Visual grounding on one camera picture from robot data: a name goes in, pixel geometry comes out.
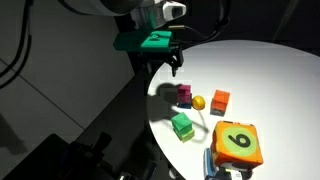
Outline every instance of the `table surface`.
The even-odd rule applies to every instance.
[[[256,41],[217,41],[183,52],[172,77],[169,65],[155,74],[148,90],[149,123],[161,150],[187,180],[204,179],[203,154],[219,120],[256,126],[264,164],[252,180],[315,179],[320,160],[320,58],[293,48]],[[206,108],[176,107],[176,88],[191,85]],[[215,90],[231,93],[224,117],[210,115]],[[175,135],[171,117],[185,112],[195,137]]]

